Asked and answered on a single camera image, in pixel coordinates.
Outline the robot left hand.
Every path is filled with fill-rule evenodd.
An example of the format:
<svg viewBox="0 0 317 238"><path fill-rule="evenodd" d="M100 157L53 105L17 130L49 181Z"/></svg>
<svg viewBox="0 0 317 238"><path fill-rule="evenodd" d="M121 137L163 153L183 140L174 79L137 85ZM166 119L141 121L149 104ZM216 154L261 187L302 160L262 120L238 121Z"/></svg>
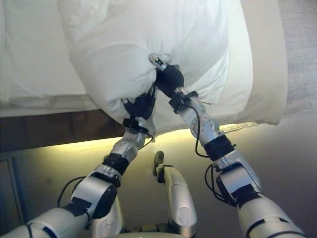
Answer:
<svg viewBox="0 0 317 238"><path fill-rule="evenodd" d="M154 110L157 93L148 92L135 98L134 102L129 99L122 99L125 110L133 118L149 119Z"/></svg>

